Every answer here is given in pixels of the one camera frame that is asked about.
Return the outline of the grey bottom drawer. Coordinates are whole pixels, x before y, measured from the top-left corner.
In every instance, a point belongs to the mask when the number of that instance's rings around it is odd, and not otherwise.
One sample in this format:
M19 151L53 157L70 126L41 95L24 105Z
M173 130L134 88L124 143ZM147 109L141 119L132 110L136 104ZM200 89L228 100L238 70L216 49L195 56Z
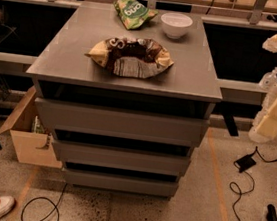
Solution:
M62 174L69 184L81 185L133 193L148 194L150 196L172 197L179 185L175 182L151 181L141 178L126 178L118 175L106 175L102 173L64 169Z

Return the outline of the grey drawer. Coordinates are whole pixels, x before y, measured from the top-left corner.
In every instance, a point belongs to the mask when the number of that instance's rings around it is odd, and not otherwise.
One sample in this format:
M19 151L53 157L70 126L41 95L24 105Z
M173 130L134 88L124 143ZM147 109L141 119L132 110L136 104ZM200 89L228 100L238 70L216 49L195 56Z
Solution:
M89 104L35 100L42 124L55 130L198 147L208 129L208 120Z
M62 162L127 169L167 175L185 174L190 158L79 142L53 141L56 158Z
M64 169L62 174L69 184L81 185L133 193L148 194L150 196L172 197L179 185L175 182L151 181L141 178L126 178L118 175L106 175L102 173Z

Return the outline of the grey drawer cabinet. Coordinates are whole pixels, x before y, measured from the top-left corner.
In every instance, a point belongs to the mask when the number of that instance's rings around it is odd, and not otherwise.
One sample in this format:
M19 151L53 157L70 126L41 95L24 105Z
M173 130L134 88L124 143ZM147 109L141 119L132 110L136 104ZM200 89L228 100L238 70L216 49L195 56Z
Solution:
M153 19L137 31L128 31L120 22L111 4L84 2L28 70L36 87L36 99L209 121L209 116L216 103L222 99L222 94L203 22L198 16L193 17L193 22L186 36L171 40L164 34L159 18ZM158 41L171 53L174 64L158 76L141 80L117 77L86 56L97 42L122 36L151 38ZM79 142L189 158L197 148L47 129L52 133L53 141ZM175 182L178 185L179 179L185 175L176 176L70 162L62 162L62 171L64 169Z

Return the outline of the grey top drawer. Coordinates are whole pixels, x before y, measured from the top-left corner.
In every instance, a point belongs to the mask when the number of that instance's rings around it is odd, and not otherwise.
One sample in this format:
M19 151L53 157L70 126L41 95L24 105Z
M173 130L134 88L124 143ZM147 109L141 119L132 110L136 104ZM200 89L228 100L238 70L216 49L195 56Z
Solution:
M35 100L42 124L55 130L198 147L208 129L208 120L89 104Z

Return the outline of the grey middle drawer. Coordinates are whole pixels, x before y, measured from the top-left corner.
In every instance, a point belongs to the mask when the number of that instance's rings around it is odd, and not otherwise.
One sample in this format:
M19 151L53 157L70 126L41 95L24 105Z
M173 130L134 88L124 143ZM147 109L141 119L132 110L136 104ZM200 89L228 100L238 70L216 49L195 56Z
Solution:
M56 158L62 162L127 169L167 175L185 174L190 158L79 142L53 141Z

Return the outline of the clear sanitizer pump bottle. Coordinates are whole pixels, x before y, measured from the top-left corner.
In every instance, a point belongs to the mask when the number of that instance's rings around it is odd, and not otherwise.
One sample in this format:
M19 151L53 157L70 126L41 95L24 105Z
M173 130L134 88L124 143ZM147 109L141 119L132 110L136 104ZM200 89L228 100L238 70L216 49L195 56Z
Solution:
M258 86L263 90L268 90L269 87L274 85L276 82L277 82L277 67L275 67L272 71L264 74Z

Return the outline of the grey right bench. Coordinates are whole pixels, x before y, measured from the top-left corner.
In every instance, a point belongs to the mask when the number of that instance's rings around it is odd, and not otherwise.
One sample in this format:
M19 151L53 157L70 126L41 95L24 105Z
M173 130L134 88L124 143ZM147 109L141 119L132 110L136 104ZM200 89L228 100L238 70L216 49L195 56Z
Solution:
M202 20L223 96L217 110L230 134L236 135L234 118L255 116L266 94L259 81L277 67L277 53L263 47L265 40L277 34L277 23L251 25L243 19L210 15Z

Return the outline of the grey bench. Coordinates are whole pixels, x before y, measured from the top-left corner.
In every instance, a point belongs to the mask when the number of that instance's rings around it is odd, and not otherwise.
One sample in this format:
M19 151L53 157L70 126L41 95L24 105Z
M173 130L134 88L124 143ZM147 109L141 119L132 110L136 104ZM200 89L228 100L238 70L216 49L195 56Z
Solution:
M49 46L78 4L39 0L0 0L0 69L25 71Z
M243 19L210 15L202 20L223 96L217 110L230 134L236 135L234 118L255 116L266 94L259 81L277 67L277 53L263 47L265 40L277 34L277 23L251 25Z

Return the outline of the black power adapter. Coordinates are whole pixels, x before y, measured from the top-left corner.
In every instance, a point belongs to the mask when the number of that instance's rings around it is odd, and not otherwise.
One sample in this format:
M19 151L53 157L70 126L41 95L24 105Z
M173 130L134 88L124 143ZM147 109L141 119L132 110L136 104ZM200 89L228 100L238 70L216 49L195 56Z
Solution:
M245 172L247 169L256 165L256 162L253 160L251 154L243 156L235 161L235 165L238 168L239 172Z

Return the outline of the white bowl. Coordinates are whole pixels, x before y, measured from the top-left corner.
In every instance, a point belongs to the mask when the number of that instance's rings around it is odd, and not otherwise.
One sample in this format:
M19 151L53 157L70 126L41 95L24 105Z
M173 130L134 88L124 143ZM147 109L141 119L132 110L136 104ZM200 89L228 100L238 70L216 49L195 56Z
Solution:
M185 14L173 12L164 13L161 16L163 32L169 38L181 38L189 32L193 20Z

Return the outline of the brown yellow snack bag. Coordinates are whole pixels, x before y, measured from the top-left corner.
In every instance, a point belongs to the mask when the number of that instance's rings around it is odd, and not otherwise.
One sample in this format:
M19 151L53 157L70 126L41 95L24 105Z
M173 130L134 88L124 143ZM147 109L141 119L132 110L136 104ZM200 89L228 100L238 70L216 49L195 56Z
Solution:
M170 53L159 42L143 38L108 38L96 43L87 57L120 77L147 79L174 64Z

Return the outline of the green chip bag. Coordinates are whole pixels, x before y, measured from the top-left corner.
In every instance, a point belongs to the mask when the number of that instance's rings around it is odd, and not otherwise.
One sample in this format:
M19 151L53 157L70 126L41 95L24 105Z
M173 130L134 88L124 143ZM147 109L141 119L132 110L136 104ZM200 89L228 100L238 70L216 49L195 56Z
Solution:
M113 5L127 30L140 28L145 22L154 19L158 13L137 0L117 0Z

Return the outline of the cardboard box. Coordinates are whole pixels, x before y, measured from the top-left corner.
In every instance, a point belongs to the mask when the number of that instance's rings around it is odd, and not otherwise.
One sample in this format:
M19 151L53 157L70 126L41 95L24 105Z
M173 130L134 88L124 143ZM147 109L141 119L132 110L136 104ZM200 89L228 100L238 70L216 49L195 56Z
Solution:
M47 131L34 130L35 123L39 123L35 96L32 86L0 127L0 135L10 134L20 163L62 168L55 157L52 136Z

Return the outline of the grey left bench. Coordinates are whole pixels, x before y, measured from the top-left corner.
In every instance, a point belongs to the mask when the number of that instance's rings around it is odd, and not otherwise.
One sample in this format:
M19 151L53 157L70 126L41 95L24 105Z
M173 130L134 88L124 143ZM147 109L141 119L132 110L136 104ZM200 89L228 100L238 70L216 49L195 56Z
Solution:
M39 0L0 0L0 69L25 71L49 46L78 4Z

